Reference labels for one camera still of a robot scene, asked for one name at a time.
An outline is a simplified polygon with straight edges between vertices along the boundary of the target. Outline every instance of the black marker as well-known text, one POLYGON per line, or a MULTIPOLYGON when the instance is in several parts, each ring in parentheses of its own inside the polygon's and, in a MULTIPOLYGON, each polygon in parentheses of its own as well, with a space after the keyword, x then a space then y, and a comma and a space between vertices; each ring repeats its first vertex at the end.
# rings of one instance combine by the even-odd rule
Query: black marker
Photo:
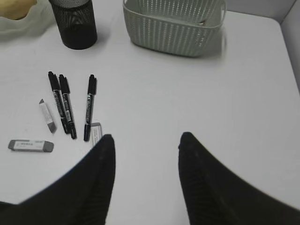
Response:
POLYGON ((86 116, 85 116, 85 126, 84 126, 84 141, 87 142, 90 139, 90 124, 92 120, 93 111, 93 100, 96 94, 96 83, 97 79, 94 75, 90 76, 89 79, 89 89, 88 89, 88 101, 86 105, 86 116))
POLYGON ((64 131, 66 134, 69 134, 69 127, 65 115, 65 111, 61 102, 61 96, 60 96, 60 84, 58 83, 57 77, 55 74, 53 74, 51 71, 48 73, 52 92, 54 95, 55 103, 58 109, 58 112, 60 114, 60 120, 62 123, 62 127, 64 128, 64 131))
POLYGON ((71 108, 70 98, 69 98, 70 88, 67 79, 62 74, 60 75, 60 88, 62 93, 62 99, 64 101, 67 124, 69 125, 69 131, 71 133, 72 139, 76 139, 77 134, 76 134, 75 124, 73 121, 72 108, 71 108))

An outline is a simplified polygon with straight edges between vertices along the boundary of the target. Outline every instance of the gray eraser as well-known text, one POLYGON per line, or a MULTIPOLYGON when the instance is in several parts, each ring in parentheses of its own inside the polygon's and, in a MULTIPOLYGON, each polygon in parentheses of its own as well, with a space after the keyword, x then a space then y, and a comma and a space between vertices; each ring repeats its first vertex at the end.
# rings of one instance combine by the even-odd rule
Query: gray eraser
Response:
POLYGON ((50 130, 51 133, 54 133, 54 132, 56 131, 56 126, 55 126, 55 123, 54 123, 54 122, 49 123, 49 124, 47 124, 47 125, 48 125, 49 130, 50 130))
POLYGON ((54 144, 47 141, 11 140, 8 148, 12 151, 52 152, 54 144))

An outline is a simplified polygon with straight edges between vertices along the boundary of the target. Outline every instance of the white wall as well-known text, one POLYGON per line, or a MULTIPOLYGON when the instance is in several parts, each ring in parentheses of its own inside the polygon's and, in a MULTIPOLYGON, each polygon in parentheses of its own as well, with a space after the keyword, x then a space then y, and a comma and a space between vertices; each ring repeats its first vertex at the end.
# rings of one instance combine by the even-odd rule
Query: white wall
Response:
POLYGON ((261 15, 281 23, 295 0, 226 0, 228 10, 261 15))
POLYGON ((292 67, 300 89, 300 0, 297 0, 290 13, 281 24, 292 67))

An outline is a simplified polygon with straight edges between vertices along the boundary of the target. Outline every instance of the yellow object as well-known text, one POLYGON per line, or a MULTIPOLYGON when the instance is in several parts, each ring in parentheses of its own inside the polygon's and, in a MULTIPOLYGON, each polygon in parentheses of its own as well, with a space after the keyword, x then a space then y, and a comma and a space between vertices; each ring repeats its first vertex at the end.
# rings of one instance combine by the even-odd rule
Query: yellow object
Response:
POLYGON ((25 17, 36 0, 0 0, 0 16, 11 20, 25 17))

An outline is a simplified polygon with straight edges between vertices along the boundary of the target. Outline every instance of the plastic bag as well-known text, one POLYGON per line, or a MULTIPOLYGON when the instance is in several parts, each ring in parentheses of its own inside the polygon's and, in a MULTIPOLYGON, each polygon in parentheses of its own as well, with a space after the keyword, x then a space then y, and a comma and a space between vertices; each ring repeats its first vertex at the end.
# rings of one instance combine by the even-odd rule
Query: plastic bag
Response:
POLYGON ((48 0, 37 0, 28 14, 21 20, 10 20, 0 17, 0 37, 13 34, 37 33, 45 31, 55 22, 51 4, 48 0))

